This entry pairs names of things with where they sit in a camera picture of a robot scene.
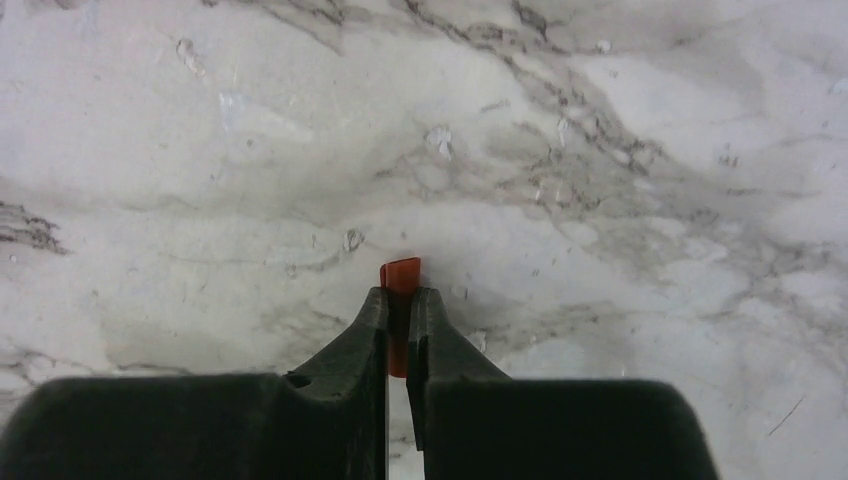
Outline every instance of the white marble countertop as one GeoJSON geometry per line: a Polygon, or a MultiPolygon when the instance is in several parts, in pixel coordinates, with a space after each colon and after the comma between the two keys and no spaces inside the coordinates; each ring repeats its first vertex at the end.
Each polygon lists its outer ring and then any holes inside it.
{"type": "Polygon", "coordinates": [[[509,374],[668,381],[725,478],[846,478],[846,24],[0,0],[0,422],[60,376],[297,366],[414,254],[509,374]]]}

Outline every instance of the marble surface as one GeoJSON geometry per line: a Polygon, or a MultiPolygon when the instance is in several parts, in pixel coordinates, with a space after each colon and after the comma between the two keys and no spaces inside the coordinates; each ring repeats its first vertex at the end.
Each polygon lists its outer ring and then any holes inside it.
{"type": "Polygon", "coordinates": [[[61,376],[284,371],[415,254],[509,374],[665,380],[724,478],[846,478],[846,23],[0,0],[0,418],[61,376]]]}

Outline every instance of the scratch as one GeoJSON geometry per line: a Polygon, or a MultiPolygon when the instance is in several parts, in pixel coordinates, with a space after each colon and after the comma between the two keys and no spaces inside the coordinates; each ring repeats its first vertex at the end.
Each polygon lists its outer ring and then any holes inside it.
{"type": "Polygon", "coordinates": [[[776,431],[777,431],[777,429],[778,429],[778,428],[780,428],[780,427],[783,425],[783,423],[784,423],[784,422],[786,422],[786,419],[787,419],[787,418],[789,418],[789,417],[791,417],[791,416],[792,416],[792,414],[793,414],[793,413],[795,413],[795,409],[797,409],[797,408],[798,408],[798,405],[801,405],[801,402],[803,402],[803,401],[804,401],[804,398],[805,398],[805,397],[806,397],[806,395],[801,396],[801,400],[798,400],[798,403],[796,403],[796,404],[795,404],[795,406],[794,406],[794,407],[792,407],[792,410],[789,410],[789,413],[787,413],[787,414],[786,414],[786,416],[785,416],[785,417],[783,417],[783,420],[781,420],[781,421],[780,421],[780,423],[778,423],[776,427],[774,427],[774,428],[772,428],[772,429],[771,429],[771,431],[769,432],[769,434],[768,434],[768,435],[766,435],[767,437],[770,437],[772,433],[776,432],[776,431]]]}

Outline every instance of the red strip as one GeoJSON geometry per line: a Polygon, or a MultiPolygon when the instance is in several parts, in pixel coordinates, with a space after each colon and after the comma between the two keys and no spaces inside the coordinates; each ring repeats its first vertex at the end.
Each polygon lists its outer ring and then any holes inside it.
{"type": "Polygon", "coordinates": [[[389,316],[389,375],[406,378],[412,296],[421,278],[421,259],[406,258],[380,267],[380,285],[393,293],[389,316]]]}

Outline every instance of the red object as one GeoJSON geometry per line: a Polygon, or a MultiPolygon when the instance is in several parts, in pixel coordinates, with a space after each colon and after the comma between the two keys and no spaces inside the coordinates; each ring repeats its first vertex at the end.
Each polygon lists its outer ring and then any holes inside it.
{"type": "Polygon", "coordinates": [[[406,378],[407,344],[412,296],[421,278],[421,259],[406,258],[380,267],[380,286],[391,296],[389,316],[389,375],[406,378]]]}

